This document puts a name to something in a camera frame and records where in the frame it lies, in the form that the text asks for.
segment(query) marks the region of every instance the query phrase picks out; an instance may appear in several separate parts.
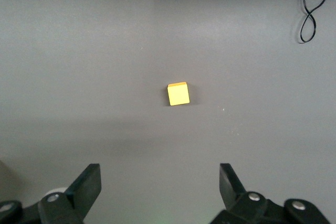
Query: yellow cube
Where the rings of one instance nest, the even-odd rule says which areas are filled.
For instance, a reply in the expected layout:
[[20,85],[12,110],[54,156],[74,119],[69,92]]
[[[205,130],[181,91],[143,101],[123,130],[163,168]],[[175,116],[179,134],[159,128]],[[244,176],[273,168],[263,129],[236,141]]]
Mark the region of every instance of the yellow cube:
[[186,82],[169,84],[168,96],[171,106],[190,103],[188,86]]

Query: silver bolt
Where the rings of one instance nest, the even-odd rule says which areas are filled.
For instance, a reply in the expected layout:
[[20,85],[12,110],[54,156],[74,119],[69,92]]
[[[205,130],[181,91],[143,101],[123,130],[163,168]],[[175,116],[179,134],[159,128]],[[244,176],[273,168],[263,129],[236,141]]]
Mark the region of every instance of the silver bolt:
[[250,200],[253,200],[253,201],[260,201],[260,196],[255,194],[255,193],[250,193],[248,195],[248,197],[250,198]]
[[14,203],[5,204],[0,208],[0,212],[5,212],[10,210],[14,206]]
[[51,195],[51,196],[49,196],[49,197],[47,198],[47,201],[48,201],[48,202],[53,202],[53,201],[57,200],[58,197],[59,197],[58,194],[53,194],[53,195]]
[[299,201],[293,201],[292,202],[292,206],[298,210],[305,210],[306,207],[303,203],[299,202]]

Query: round screw head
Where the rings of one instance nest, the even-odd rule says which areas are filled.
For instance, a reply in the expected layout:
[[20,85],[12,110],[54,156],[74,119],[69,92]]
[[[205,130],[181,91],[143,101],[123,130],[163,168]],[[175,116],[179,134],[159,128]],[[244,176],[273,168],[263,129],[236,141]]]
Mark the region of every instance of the round screw head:
[[48,202],[53,202],[53,201],[57,200],[58,197],[59,197],[58,194],[50,195],[50,196],[47,198],[47,201],[48,201]]
[[253,201],[260,201],[260,196],[257,195],[256,193],[250,193],[248,195],[248,197],[250,198],[250,200],[253,200]]
[[305,210],[306,209],[305,205],[302,202],[299,202],[299,201],[293,201],[292,206],[294,208],[298,209],[298,210]]
[[9,203],[9,204],[5,204],[2,207],[0,207],[0,212],[5,212],[10,210],[12,207],[14,206],[14,203]]

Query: black cord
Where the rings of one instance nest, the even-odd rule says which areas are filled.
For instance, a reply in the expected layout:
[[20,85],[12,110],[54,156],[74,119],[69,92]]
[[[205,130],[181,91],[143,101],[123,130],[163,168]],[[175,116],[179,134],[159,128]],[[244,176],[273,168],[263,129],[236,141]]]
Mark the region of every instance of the black cord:
[[[303,1],[304,9],[305,9],[305,11],[306,11],[306,18],[305,18],[305,20],[304,20],[304,22],[303,22],[303,24],[302,24],[302,27],[301,27],[300,38],[301,38],[301,40],[302,40],[302,43],[304,44],[304,43],[307,43],[307,42],[311,41],[311,40],[314,38],[315,33],[316,33],[316,21],[315,21],[315,18],[313,17],[313,15],[312,15],[312,13],[313,13],[316,9],[320,8],[326,0],[322,0],[322,2],[321,2],[318,6],[316,6],[315,8],[313,8],[312,10],[308,10],[307,5],[306,5],[306,0],[302,0],[302,1]],[[313,34],[311,35],[311,37],[310,37],[308,40],[305,40],[305,39],[303,38],[303,36],[302,36],[302,30],[303,30],[303,28],[304,28],[304,26],[305,26],[305,24],[306,24],[308,18],[313,22],[314,31],[313,31]]]

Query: gray surface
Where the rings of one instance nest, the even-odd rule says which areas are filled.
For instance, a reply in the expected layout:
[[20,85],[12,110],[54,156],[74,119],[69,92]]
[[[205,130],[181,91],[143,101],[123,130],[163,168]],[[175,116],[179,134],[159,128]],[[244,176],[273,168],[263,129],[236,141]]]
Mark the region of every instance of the gray surface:
[[[299,0],[0,0],[1,200],[99,162],[86,223],[209,223],[230,162],[336,222],[335,6],[299,45]],[[192,102],[170,107],[179,81]]]

